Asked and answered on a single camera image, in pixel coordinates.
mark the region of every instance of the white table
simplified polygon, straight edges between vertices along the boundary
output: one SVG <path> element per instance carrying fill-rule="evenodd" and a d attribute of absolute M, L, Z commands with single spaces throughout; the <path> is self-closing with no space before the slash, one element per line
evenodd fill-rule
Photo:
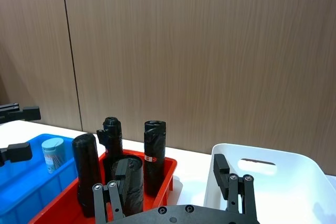
<path fill-rule="evenodd" d="M 41 134 L 54 134 L 74 138 L 83 132 L 59 127 L 15 121 L 0 125 L 0 147 L 9 144 L 26 142 Z M 123 148 L 143 152 L 143 142 L 123 140 Z M 105 147 L 97 139 L 99 156 L 105 152 Z M 166 148 L 166 156 L 177 160 L 174 173 L 174 189 L 168 198 L 168 205 L 192 204 L 202 206 L 205 196 L 206 183 L 210 168 L 211 155 L 189 152 L 174 148 Z M 328 176 L 336 188 L 336 177 Z"/>

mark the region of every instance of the red plastic bin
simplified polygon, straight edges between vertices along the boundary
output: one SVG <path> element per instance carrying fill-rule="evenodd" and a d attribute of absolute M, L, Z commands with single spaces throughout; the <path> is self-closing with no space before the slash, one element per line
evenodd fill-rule
<path fill-rule="evenodd" d="M 144 153 L 124 150 L 124 154 L 136 155 L 144 161 Z M 102 160 L 105 154 L 99 158 L 100 171 L 102 181 L 105 180 Z M 177 161 L 166 157 L 164 160 L 164 175 L 165 179 L 159 190 L 157 196 L 151 197 L 144 193 L 144 206 L 143 210 L 150 210 L 159 206 L 167 205 L 167 197 L 169 191 L 173 190 L 173 173 L 176 169 Z M 76 178 L 61 194 L 49 203 L 41 212 L 39 212 L 29 223 L 35 224 L 94 224 L 94 218 L 85 218 L 81 212 L 81 208 L 77 202 L 77 185 L 78 179 Z"/>

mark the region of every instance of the black cylindrical object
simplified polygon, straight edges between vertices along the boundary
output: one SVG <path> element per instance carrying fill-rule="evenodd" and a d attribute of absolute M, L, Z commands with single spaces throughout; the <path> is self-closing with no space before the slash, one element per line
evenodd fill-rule
<path fill-rule="evenodd" d="M 93 134 L 77 136 L 72 141 L 78 173 L 77 199 L 85 217 L 94 217 L 92 187 L 101 183 L 96 138 Z"/>
<path fill-rule="evenodd" d="M 145 122 L 144 131 L 144 187 L 148 195 L 156 196 L 164 180 L 166 123 Z"/>
<path fill-rule="evenodd" d="M 119 161 L 127 159 L 129 161 L 130 186 L 127 192 L 125 204 L 122 208 L 125 216 L 135 215 L 143 211 L 143 170 L 142 160 L 134 155 L 124 155 L 116 161 L 113 166 L 113 176 L 117 170 Z"/>
<path fill-rule="evenodd" d="M 117 118 L 108 117 L 103 122 L 103 130 L 97 130 L 99 143 L 106 148 L 103 166 L 105 184 L 112 180 L 111 166 L 122 157 L 121 123 Z"/>

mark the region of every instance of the blue lid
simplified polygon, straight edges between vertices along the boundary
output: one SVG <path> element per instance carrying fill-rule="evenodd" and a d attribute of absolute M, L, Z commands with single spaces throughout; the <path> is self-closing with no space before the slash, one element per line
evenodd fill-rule
<path fill-rule="evenodd" d="M 52 151 L 55 150 L 57 147 L 61 146 L 63 144 L 64 140 L 60 137 L 54 137 L 48 140 L 45 140 L 42 143 L 42 148 L 45 151 Z"/>

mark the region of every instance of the brown wall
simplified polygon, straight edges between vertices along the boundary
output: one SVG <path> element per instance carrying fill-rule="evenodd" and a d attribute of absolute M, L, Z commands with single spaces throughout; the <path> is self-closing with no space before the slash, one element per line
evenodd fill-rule
<path fill-rule="evenodd" d="M 84 131 L 115 115 L 141 141 L 144 121 L 165 120 L 168 146 L 276 148 L 336 174 L 336 0 L 66 4 Z"/>
<path fill-rule="evenodd" d="M 64 0 L 0 0 L 0 104 L 81 129 Z"/>

